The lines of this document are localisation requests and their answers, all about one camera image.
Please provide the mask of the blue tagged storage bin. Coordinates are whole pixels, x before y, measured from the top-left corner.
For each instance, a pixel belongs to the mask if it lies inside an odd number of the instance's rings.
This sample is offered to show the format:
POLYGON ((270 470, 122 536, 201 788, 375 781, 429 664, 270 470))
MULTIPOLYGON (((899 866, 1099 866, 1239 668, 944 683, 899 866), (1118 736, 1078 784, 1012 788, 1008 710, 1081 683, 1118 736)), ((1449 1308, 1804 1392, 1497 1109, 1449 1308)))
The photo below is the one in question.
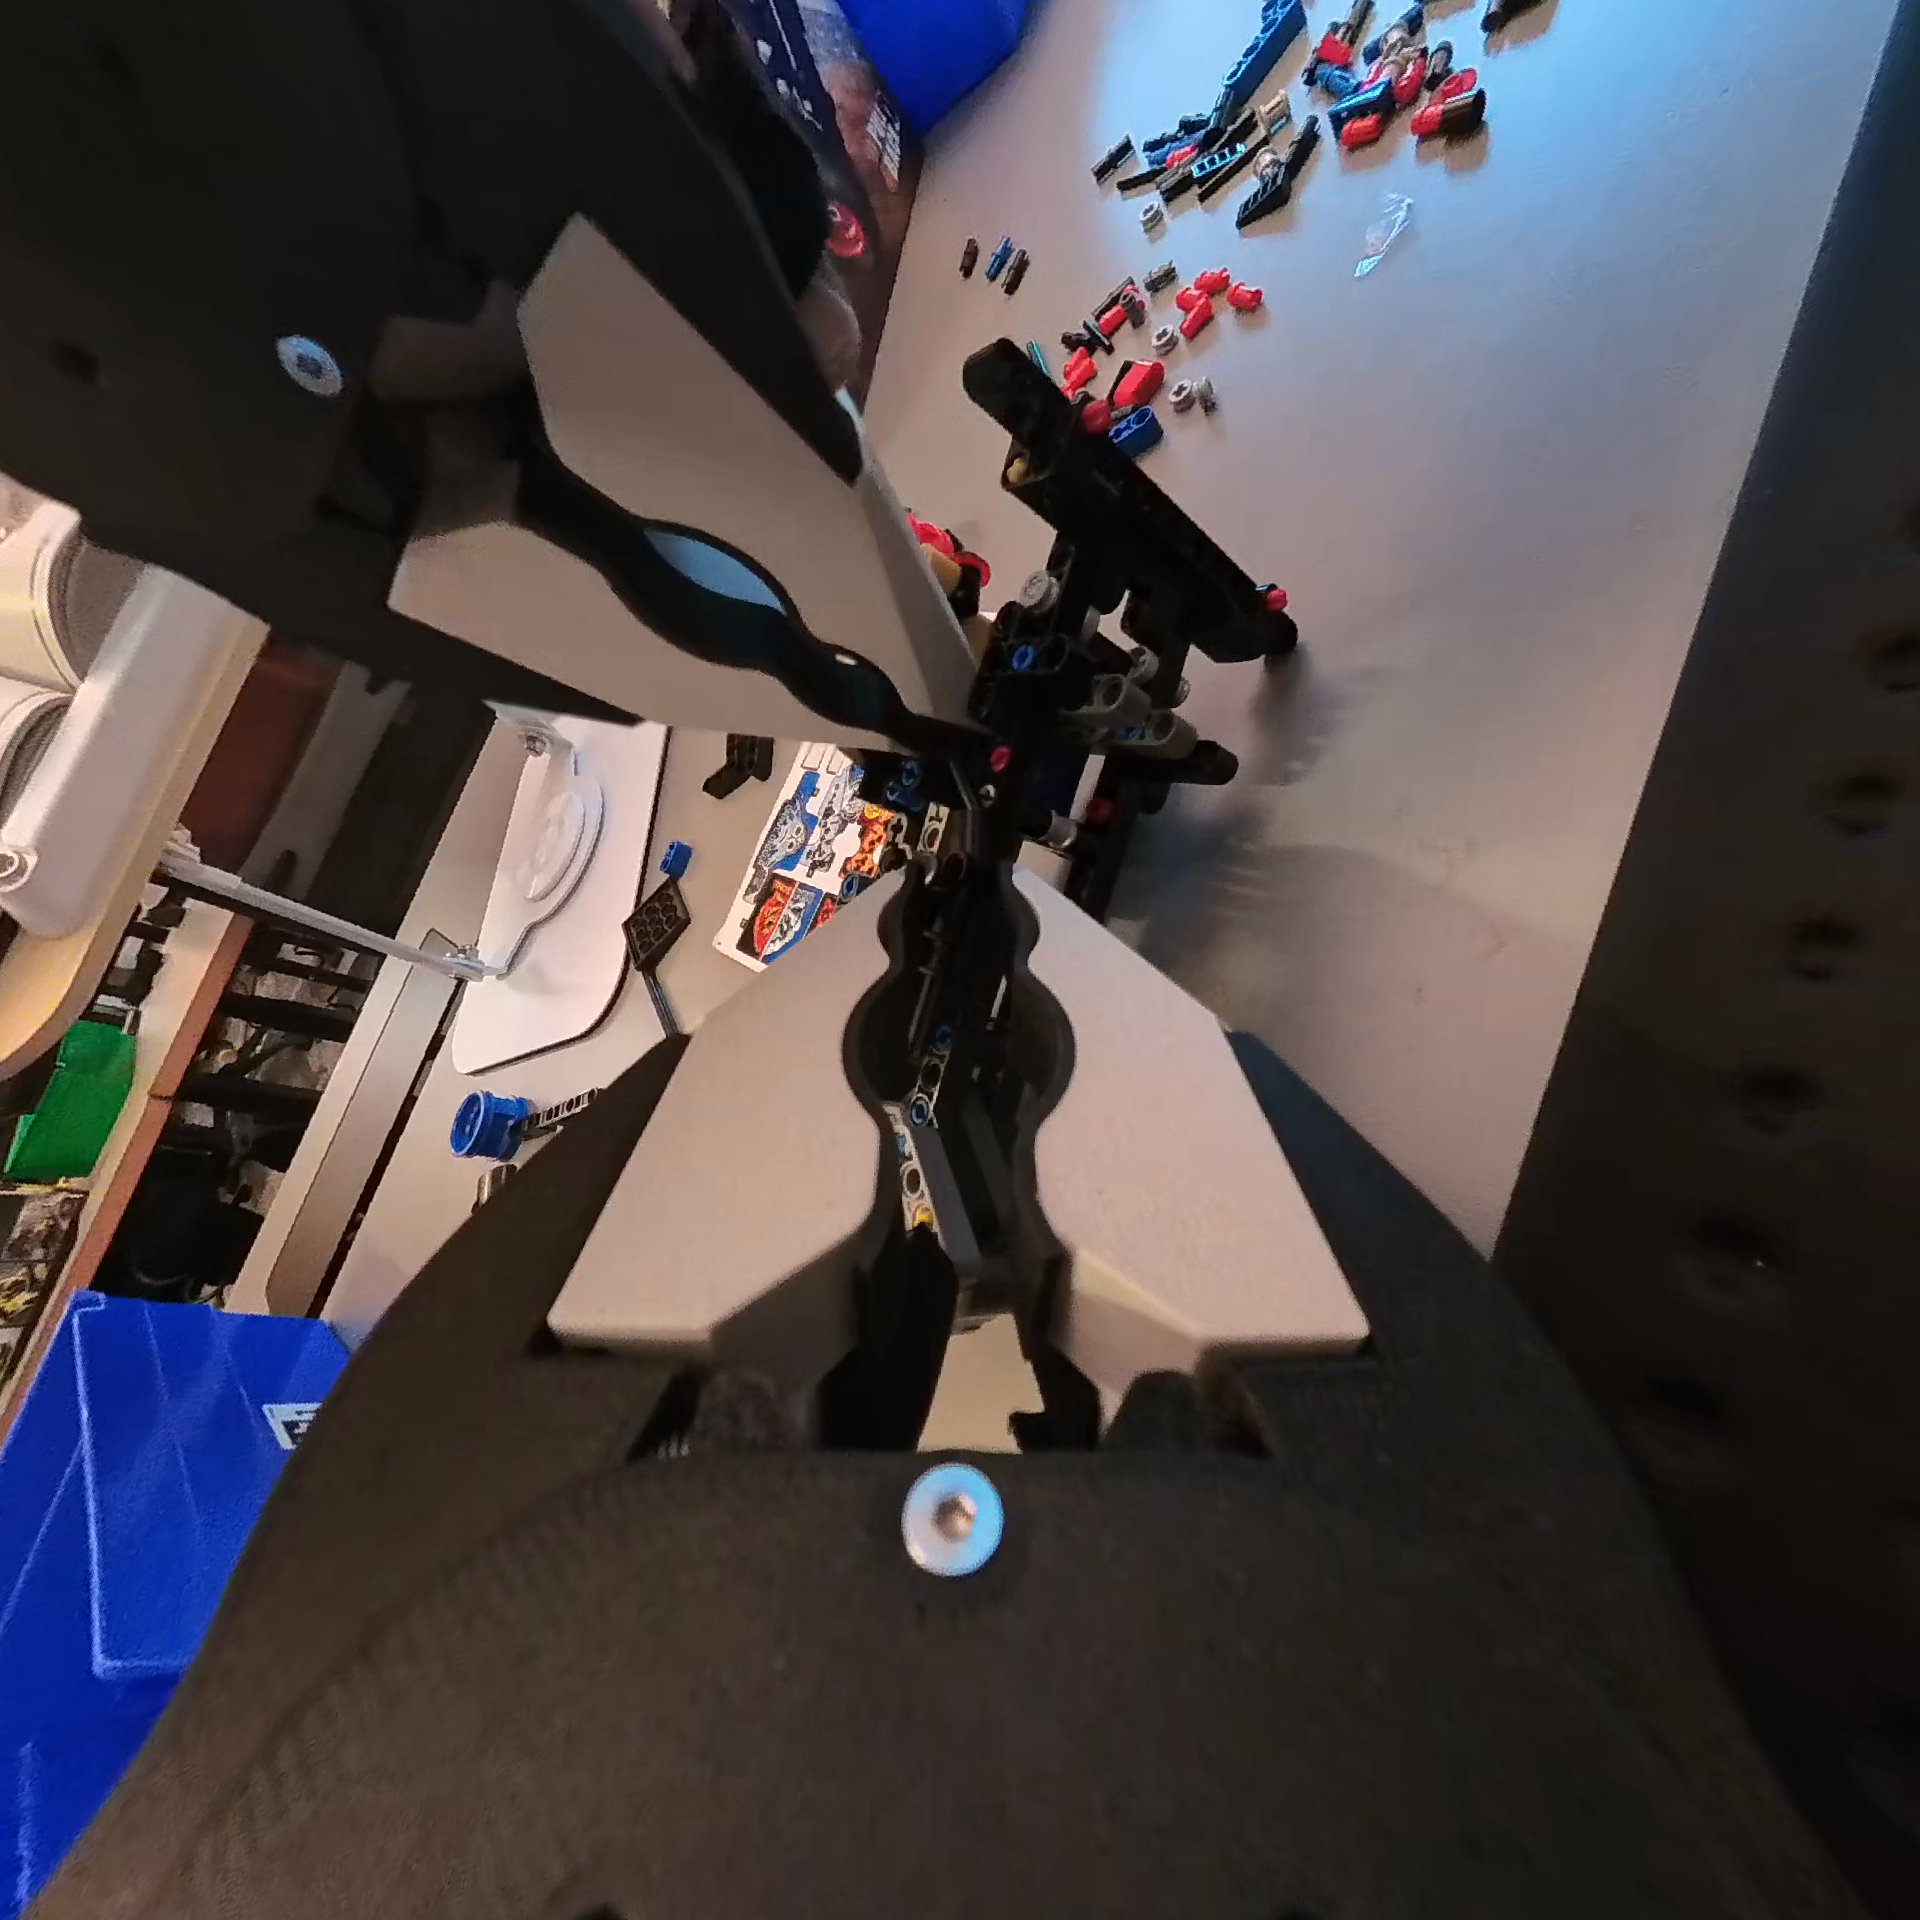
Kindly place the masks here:
POLYGON ((128 1773, 346 1362, 316 1320, 75 1297, 3 1459, 4 1916, 128 1773))

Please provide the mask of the black perforated pad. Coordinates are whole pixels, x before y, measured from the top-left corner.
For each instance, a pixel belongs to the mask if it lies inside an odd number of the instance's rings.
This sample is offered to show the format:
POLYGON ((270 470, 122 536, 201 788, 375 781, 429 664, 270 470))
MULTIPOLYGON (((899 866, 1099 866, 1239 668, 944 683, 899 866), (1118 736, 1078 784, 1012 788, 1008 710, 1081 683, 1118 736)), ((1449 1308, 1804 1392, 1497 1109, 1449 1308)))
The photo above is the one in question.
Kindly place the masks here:
POLYGON ((1873 1916, 1918 1902, 1917 730, 1898 4, 1497 1245, 1873 1916))

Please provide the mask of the grey desk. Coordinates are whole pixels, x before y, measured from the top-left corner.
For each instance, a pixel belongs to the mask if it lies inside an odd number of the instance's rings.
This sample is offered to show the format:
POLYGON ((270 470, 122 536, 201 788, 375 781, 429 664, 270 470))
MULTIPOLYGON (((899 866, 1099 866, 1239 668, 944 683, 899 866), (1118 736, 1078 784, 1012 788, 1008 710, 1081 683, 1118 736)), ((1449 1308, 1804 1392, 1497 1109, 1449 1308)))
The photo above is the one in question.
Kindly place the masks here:
POLYGON ((1220 410, 1149 468, 1304 650, 1203 669, 1233 785, 1180 794, 1117 928, 1258 1034, 1491 1252, 1898 4, 1538 4, 1474 62, 1490 126, 1320 149, 1249 234, 1233 198, 1149 242, 1092 182, 1210 104, 1256 4, 1039 4, 931 142, 870 386, 900 498, 996 590, 1045 554, 961 398, 1118 277, 1231 267, 1266 311, 1188 354, 1220 410), (1413 222, 1354 279, 1381 200, 1413 222), (1028 253, 1012 296, 970 235, 1028 253))

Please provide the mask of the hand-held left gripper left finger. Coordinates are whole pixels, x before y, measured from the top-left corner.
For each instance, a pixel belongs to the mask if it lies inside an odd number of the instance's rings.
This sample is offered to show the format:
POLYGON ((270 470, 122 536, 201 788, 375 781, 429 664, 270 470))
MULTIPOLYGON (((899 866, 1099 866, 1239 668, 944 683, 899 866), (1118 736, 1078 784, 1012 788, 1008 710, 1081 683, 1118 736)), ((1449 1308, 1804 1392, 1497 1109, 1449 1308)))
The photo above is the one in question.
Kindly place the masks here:
POLYGON ((881 1019, 903 972, 894 874, 708 1014, 561 1286, 571 1347, 750 1375, 829 1449, 915 1449, 960 1302, 907 1214, 881 1019))

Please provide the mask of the colourful sticker sheet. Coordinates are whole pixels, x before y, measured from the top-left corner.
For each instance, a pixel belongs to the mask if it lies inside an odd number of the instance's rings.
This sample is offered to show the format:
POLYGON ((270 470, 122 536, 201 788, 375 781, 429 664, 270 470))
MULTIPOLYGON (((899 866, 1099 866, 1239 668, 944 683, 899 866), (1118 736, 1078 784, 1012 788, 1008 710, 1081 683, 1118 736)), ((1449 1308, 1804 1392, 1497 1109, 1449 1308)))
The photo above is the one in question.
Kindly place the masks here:
POLYGON ((825 743, 807 743, 710 946, 749 972, 766 972, 808 933, 905 866, 911 816, 863 796, 866 769, 825 743))

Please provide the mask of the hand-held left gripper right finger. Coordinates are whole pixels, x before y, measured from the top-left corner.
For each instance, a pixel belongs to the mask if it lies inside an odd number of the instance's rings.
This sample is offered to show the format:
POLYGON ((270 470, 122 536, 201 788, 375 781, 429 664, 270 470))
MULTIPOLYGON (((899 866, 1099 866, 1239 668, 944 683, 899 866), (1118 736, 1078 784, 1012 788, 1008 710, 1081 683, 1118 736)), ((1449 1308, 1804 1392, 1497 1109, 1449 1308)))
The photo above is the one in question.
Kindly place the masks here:
POLYGON ((1152 1377, 1344 1365, 1369 1316, 1214 1013, 1016 870, 1006 1064, 1011 1295, 1050 1445, 1152 1377))

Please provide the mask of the toy car chassis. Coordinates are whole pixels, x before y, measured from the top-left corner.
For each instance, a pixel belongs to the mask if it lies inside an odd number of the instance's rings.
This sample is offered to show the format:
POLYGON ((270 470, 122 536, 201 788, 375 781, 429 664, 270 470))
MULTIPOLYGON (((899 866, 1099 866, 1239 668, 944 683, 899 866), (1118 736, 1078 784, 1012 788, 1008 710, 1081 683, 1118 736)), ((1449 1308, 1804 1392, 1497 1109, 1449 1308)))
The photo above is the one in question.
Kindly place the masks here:
POLYGON ((928 1116, 957 1146, 986 1302, 1051 1334, 1074 1254, 1042 1196, 1038 1137, 1078 1066, 1066 992, 1032 976, 1039 913, 1016 887, 1026 844, 1066 829, 1064 905, 1103 924, 1134 829, 1182 788, 1218 790, 1237 758, 1196 733, 1188 657, 1276 665, 1298 646, 1281 590, 1256 583, 1014 341, 974 353, 967 400, 1008 437, 1001 487, 1051 533, 1042 590, 996 613, 953 741, 923 733, 900 769, 948 805, 953 837, 908 905, 919 980, 905 1056, 945 1058, 928 1116))

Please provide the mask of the pile of small toy pins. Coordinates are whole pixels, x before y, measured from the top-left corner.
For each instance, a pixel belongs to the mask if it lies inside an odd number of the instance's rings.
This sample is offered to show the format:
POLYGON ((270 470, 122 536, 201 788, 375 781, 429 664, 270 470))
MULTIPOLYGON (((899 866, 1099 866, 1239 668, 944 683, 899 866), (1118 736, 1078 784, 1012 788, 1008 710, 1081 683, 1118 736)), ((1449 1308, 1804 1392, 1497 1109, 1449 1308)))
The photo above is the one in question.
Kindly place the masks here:
MULTIPOLYGON (((1258 25, 1227 67, 1214 104, 1145 140, 1124 137, 1092 169, 1099 186, 1139 200, 1139 226, 1158 235, 1172 211, 1220 203, 1243 185, 1235 232, 1249 234, 1291 211, 1322 147, 1358 153, 1397 123, 1418 145, 1454 145, 1485 128, 1488 91, 1453 42, 1428 36, 1428 7, 1412 4, 1371 34, 1374 7, 1350 4, 1310 52, 1295 113, 1281 62, 1310 29, 1305 4, 1263 4, 1258 25)), ((1118 425, 1164 391, 1169 357, 1194 341, 1220 311, 1263 314, 1266 293, 1229 268, 1182 275, 1162 261, 1092 303, 1060 344, 1058 385, 1089 408, 1090 428, 1118 425)))

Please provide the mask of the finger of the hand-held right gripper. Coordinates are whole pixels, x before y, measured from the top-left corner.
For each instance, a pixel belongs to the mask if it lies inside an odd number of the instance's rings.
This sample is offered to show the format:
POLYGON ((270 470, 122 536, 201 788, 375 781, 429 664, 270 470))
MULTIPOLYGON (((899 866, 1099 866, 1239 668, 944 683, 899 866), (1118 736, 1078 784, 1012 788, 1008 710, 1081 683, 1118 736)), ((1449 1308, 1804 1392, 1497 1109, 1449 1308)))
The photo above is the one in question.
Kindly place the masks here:
POLYGON ((747 333, 788 354, 769 400, 590 219, 561 230, 517 301, 515 612, 546 610, 515 660, 670 727, 976 734, 961 624, 792 322, 747 333))
POLYGON ((640 457, 586 476, 531 451, 439 506, 398 612, 575 704, 917 751, 974 733, 960 623, 876 470, 640 457))

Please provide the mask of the green storage bin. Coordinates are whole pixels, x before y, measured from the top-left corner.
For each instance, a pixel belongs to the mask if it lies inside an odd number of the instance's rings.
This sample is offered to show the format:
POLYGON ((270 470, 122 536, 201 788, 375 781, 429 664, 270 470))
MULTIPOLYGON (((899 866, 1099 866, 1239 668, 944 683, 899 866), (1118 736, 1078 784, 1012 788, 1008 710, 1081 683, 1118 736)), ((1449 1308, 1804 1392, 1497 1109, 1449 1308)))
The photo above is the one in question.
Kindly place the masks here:
POLYGON ((92 1176, 134 1088, 138 1042, 122 1023, 79 1021, 51 1077, 12 1132, 8 1184, 58 1187, 92 1176))

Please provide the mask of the white book stand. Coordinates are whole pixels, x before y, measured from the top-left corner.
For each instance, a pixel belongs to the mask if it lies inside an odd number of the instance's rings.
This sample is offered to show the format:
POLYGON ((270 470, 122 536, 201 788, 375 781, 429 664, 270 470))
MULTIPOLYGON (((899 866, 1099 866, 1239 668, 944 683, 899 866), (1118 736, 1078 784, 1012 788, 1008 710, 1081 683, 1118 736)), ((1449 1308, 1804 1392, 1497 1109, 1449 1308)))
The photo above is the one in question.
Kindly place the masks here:
POLYGON ((4 1081, 99 991, 269 642, 4 484, 4 1081))

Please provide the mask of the black toy set box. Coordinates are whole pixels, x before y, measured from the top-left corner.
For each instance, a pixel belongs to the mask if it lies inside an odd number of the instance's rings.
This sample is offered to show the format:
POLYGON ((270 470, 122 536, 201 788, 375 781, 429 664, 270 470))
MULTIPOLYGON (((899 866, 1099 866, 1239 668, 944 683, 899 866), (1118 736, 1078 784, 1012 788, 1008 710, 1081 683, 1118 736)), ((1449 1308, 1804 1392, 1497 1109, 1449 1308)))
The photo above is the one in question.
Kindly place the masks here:
POLYGON ((845 2, 674 2, 829 374, 866 404, 923 171, 845 2))

